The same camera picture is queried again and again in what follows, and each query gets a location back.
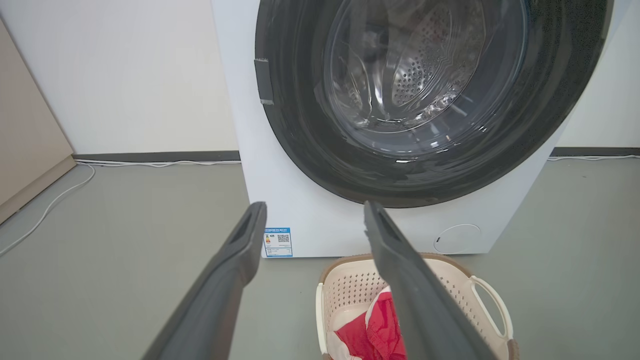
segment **door glass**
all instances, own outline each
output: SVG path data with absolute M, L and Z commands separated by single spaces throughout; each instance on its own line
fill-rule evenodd
M 520 1 L 344 1 L 324 52 L 334 120 L 404 158 L 482 136 L 518 72 L 525 23 Z

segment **black baseboard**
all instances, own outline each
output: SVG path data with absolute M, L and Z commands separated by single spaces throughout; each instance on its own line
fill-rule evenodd
M 238 161 L 237 151 L 129 152 L 121 154 L 75 154 L 74 159 L 124 161 L 128 163 L 171 163 L 190 161 Z
M 640 147 L 556 147 L 551 156 L 640 155 Z
M 638 147 L 556 147 L 551 156 L 624 156 L 640 155 Z M 123 154 L 76 154 L 74 159 L 164 163 L 180 160 L 238 161 L 237 151 L 131 152 Z

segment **clothes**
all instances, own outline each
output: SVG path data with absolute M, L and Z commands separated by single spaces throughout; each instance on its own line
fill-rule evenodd
M 335 334 L 348 348 L 351 359 L 406 360 L 404 341 L 388 287 L 378 294 L 366 313 L 341 327 Z M 344 358 L 344 353 L 342 351 L 336 356 Z
M 352 356 L 347 345 L 338 338 L 335 331 L 326 335 L 326 349 L 332 360 L 362 360 L 361 357 Z

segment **white cable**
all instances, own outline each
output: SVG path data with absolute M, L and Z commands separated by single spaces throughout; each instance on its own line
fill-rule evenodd
M 53 204 L 56 203 L 56 201 L 58 199 L 60 199 L 63 195 L 65 195 L 66 193 L 70 192 L 71 190 L 82 186 L 86 183 L 89 182 L 89 180 L 93 179 L 93 176 L 95 175 L 95 168 L 89 164 L 82 164 L 82 165 L 86 165 L 88 167 L 91 168 L 92 172 L 91 175 L 89 176 L 89 178 L 87 178 L 87 180 L 83 181 L 82 183 L 79 183 L 77 185 L 74 185 L 72 187 L 70 187 L 69 189 L 65 190 L 64 192 L 62 192 L 60 195 L 58 195 L 55 199 L 53 199 L 53 201 L 49 204 L 49 206 L 47 206 L 47 209 L 44 211 L 44 213 L 42 213 L 42 216 L 40 217 L 40 219 L 38 220 L 38 222 L 31 228 L 31 230 L 27 231 L 26 234 L 22 235 L 18 240 L 15 240 L 13 243 L 11 243 L 9 246 L 7 246 L 5 249 L 3 249 L 2 251 L 0 251 L 0 257 L 2 255 L 5 255 L 7 252 L 9 252 L 9 250 L 13 249 L 16 245 L 18 245 L 22 240 L 26 239 L 27 236 L 31 235 L 31 233 L 33 233 L 36 228 L 38 226 L 40 226 L 40 224 L 42 223 L 42 221 L 44 220 L 44 218 L 47 216 L 47 214 L 49 214 L 49 210 L 51 210 L 51 207 L 53 206 Z
M 624 155 L 624 156 L 557 156 L 551 157 L 547 159 L 548 161 L 558 161 L 565 159 L 575 159 L 575 160 L 589 160 L 589 161 L 597 161 L 597 160 L 609 160 L 609 159 L 640 159 L 640 155 Z
M 9 246 L 7 246 L 7 248 L 5 248 L 2 251 L 0 251 L 0 257 L 2 255 L 5 255 L 7 252 L 9 252 L 9 250 L 13 249 L 22 240 L 26 239 L 27 236 L 31 235 L 31 233 L 34 232 L 35 229 L 38 226 L 40 226 L 40 224 L 42 223 L 44 218 L 47 216 L 47 214 L 49 214 L 49 211 L 51 210 L 51 207 L 53 206 L 53 204 L 55 204 L 55 202 L 58 199 L 60 199 L 63 195 L 65 195 L 66 193 L 70 192 L 71 190 L 73 190 L 75 188 L 78 188 L 78 187 L 88 183 L 91 179 L 93 179 L 93 177 L 95 175 L 95 168 L 92 165 L 102 166 L 102 167 L 128 167 L 128 166 L 134 166 L 134 165 L 143 165 L 143 166 L 154 167 L 154 168 L 163 168 L 163 167 L 168 167 L 168 166 L 177 165 L 177 164 L 190 164 L 190 165 L 240 164 L 240 161 L 211 161 L 211 162 L 204 162 L 204 161 L 182 160 L 182 161 L 174 161 L 174 162 L 171 162 L 171 163 L 164 163 L 164 162 L 162 162 L 162 163 L 129 163 L 129 162 L 126 162 L 126 161 L 76 160 L 76 163 L 78 165 L 86 165 L 86 166 L 90 167 L 91 170 L 92 170 L 91 176 L 89 176 L 89 178 L 87 180 L 83 181 L 82 183 L 74 185 L 71 188 L 65 190 L 63 193 L 61 193 L 55 199 L 53 199 L 53 201 L 49 204 L 49 206 L 47 206 L 47 209 L 44 211 L 44 213 L 42 214 L 42 216 L 40 217 L 38 222 L 31 228 L 31 230 L 29 230 L 26 234 L 22 235 L 18 240 L 15 240 L 13 243 L 11 243 Z
M 170 162 L 170 163 L 131 163 L 131 162 L 127 162 L 127 161 L 102 161 L 102 160 L 82 160 L 82 159 L 76 159 L 76 163 L 78 164 L 83 164 L 83 165 L 97 165 L 97 166 L 102 166 L 102 167 L 130 167 L 130 166 L 136 166 L 136 165 L 142 165 L 142 166 L 146 166 L 146 167 L 154 167 L 154 168 L 163 168 L 163 167 L 168 167 L 171 165 L 178 165 L 178 164 L 189 164 L 189 165 L 218 165 L 218 164 L 240 164 L 240 161 L 189 161 L 189 160 L 182 160 L 182 161 L 174 161 L 174 162 Z

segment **washing machine door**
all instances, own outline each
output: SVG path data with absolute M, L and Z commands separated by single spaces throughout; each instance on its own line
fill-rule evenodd
M 260 99 L 323 188 L 388 208 L 507 174 L 560 126 L 602 50 L 606 0 L 263 0 Z

